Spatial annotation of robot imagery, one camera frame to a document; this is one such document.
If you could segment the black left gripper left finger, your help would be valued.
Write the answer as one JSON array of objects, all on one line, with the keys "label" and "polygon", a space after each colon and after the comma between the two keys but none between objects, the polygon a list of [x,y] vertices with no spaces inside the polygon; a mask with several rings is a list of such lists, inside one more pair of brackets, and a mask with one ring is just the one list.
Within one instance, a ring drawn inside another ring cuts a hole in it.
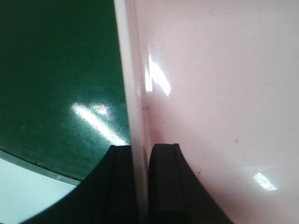
[{"label": "black left gripper left finger", "polygon": [[26,224],[137,224],[131,146],[111,146],[92,172],[67,196]]}]

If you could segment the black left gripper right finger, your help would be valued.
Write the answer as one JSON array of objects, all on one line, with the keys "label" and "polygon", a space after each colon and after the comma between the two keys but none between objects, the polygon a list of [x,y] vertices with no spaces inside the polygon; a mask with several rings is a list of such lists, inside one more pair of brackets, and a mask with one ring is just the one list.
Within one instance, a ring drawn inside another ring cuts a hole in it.
[{"label": "black left gripper right finger", "polygon": [[179,144],[155,144],[149,160],[152,224],[230,224],[184,158]]}]

